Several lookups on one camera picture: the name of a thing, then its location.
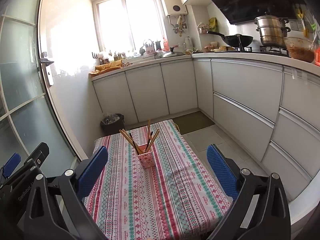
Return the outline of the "black gold-banded chopstick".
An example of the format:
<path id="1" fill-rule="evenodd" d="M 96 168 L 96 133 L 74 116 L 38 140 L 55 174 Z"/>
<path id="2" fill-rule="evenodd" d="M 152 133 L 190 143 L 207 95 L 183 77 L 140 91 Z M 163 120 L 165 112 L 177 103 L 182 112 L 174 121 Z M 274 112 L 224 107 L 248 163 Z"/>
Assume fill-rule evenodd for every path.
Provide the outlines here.
<path id="1" fill-rule="evenodd" d="M 140 150 L 140 148 L 138 147 L 138 145 L 135 143 L 134 139 L 133 139 L 133 136 L 131 133 L 129 133 L 129 136 L 130 136 L 130 139 L 132 141 L 132 144 L 137 152 L 138 155 L 142 154 L 143 152 Z"/>

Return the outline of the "pink perforated utensil holder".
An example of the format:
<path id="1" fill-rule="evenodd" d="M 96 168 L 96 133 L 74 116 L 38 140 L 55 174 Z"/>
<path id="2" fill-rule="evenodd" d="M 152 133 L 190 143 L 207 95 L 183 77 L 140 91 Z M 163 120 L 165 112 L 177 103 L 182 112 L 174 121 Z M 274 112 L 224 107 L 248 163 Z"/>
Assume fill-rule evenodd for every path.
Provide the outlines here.
<path id="1" fill-rule="evenodd" d="M 138 159 L 140 161 L 141 166 L 144 169 L 156 166 L 152 148 L 146 151 L 147 144 L 139 145 L 139 148 L 141 150 L 141 153 L 138 155 Z"/>

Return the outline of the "wooden chopstick two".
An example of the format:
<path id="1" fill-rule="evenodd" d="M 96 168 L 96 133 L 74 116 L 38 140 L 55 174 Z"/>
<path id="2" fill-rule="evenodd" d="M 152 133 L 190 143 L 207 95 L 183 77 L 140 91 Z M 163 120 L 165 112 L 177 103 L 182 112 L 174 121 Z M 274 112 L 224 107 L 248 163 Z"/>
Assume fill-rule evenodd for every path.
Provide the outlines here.
<path id="1" fill-rule="evenodd" d="M 151 148 L 151 146 L 153 145 L 153 143 L 155 142 L 155 140 L 156 140 L 156 138 L 158 137 L 159 133 L 160 133 L 160 130 L 157 129 L 155 135 L 152 137 L 152 139 L 150 140 L 150 142 L 149 142 L 149 144 L 148 144 L 148 146 L 147 146 L 147 148 L 146 148 L 146 152 L 149 152 L 149 151 L 150 151 L 150 148 Z"/>

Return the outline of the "wooden chopstick one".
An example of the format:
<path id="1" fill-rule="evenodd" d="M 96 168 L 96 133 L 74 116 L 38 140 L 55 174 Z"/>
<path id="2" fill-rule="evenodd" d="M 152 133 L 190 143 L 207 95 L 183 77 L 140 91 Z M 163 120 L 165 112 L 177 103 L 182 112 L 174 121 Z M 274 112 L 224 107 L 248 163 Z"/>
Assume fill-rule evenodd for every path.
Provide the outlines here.
<path id="1" fill-rule="evenodd" d="M 148 143 L 148 139 L 149 139 L 149 136 L 150 136 L 150 133 L 151 133 L 150 125 L 151 125 L 151 119 L 149 119 L 149 120 L 148 120 L 148 136 L 147 136 L 147 143 Z"/>

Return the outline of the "black trash bin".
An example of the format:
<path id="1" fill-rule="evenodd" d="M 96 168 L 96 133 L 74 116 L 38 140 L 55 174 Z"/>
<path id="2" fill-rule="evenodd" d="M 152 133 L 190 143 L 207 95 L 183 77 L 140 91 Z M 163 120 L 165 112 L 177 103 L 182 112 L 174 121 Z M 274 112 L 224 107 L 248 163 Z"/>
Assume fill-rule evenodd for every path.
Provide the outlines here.
<path id="1" fill-rule="evenodd" d="M 100 127 L 106 136 L 117 134 L 125 129 L 125 116 L 119 113 L 109 114 L 100 121 Z"/>

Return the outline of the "patterned red green tablecloth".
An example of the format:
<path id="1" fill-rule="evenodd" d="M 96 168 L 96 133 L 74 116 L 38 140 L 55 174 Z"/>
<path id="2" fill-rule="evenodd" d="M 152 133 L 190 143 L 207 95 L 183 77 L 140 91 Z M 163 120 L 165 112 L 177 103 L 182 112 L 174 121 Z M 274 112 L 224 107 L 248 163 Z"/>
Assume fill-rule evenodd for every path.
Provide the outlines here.
<path id="1" fill-rule="evenodd" d="M 121 134 L 95 141 L 108 161 L 84 205 L 107 239 L 195 239 L 214 230 L 232 200 L 172 120 L 157 122 L 144 168 Z"/>

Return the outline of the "dark floor mat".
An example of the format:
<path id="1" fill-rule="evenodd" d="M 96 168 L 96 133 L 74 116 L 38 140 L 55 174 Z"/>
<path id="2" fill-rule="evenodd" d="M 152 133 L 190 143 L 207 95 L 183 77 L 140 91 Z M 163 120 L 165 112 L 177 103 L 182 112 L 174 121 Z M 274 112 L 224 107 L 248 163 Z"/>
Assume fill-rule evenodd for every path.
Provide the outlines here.
<path id="1" fill-rule="evenodd" d="M 215 124 L 201 111 L 182 115 L 172 120 L 179 127 L 181 134 L 191 133 Z"/>

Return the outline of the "yellow cloth on counter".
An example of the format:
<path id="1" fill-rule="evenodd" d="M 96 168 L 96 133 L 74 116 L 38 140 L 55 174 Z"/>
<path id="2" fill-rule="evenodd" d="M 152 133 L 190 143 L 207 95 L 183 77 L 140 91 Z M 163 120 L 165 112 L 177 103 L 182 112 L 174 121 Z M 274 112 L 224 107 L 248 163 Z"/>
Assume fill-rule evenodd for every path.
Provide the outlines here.
<path id="1" fill-rule="evenodd" d="M 95 67 L 95 70 L 89 73 L 91 77 L 95 77 L 97 75 L 101 75 L 107 72 L 111 72 L 113 70 L 117 70 L 123 67 L 123 62 L 121 60 L 114 61 L 111 63 L 101 64 Z"/>

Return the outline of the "white electric kettle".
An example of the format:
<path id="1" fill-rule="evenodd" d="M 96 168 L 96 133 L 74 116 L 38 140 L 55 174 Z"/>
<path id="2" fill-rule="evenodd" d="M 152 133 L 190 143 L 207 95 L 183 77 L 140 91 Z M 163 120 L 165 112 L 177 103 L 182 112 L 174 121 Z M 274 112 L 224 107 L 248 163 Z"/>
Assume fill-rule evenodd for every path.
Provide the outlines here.
<path id="1" fill-rule="evenodd" d="M 185 49 L 186 50 L 191 50 L 193 51 L 194 47 L 193 47 L 193 43 L 192 40 L 189 36 L 184 38 L 184 43 L 185 43 Z"/>

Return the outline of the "black wok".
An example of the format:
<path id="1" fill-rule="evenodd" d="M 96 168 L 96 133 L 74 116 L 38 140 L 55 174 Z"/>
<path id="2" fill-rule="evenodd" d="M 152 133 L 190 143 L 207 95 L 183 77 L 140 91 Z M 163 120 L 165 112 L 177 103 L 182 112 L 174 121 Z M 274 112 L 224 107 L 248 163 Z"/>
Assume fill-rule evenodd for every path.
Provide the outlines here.
<path id="1" fill-rule="evenodd" d="M 235 34 L 226 36 L 214 31 L 207 31 L 206 33 L 221 37 L 223 42 L 231 47 L 244 48 L 249 46 L 253 41 L 253 37 L 248 35 Z"/>

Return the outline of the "glass bowl with food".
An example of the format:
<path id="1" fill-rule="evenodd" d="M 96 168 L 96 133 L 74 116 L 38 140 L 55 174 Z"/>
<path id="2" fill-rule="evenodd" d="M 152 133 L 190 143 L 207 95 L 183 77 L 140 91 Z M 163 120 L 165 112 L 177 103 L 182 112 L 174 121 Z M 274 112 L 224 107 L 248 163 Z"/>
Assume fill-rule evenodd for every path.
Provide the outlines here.
<path id="1" fill-rule="evenodd" d="M 293 59 L 319 65 L 319 45 L 298 37 L 285 37 L 284 43 Z"/>

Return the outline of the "stainless steel steamer pot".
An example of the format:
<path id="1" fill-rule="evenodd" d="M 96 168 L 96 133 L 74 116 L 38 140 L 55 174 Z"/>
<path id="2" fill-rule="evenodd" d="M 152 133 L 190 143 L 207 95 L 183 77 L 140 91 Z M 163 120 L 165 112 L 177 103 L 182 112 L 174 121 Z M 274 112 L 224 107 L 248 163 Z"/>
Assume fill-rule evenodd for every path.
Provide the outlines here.
<path id="1" fill-rule="evenodd" d="M 265 47 L 286 48 L 284 38 L 291 31 L 286 24 L 288 18 L 264 15 L 255 18 L 256 31 L 259 32 L 261 44 Z"/>

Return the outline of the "white wall water heater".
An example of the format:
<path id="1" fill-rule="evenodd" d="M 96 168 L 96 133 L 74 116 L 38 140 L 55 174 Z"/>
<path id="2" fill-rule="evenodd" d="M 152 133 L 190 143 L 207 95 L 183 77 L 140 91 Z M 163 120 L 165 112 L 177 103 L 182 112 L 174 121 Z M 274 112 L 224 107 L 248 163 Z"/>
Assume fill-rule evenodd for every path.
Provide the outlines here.
<path id="1" fill-rule="evenodd" d="M 187 15 L 187 8 L 181 0 L 161 0 L 165 16 Z"/>

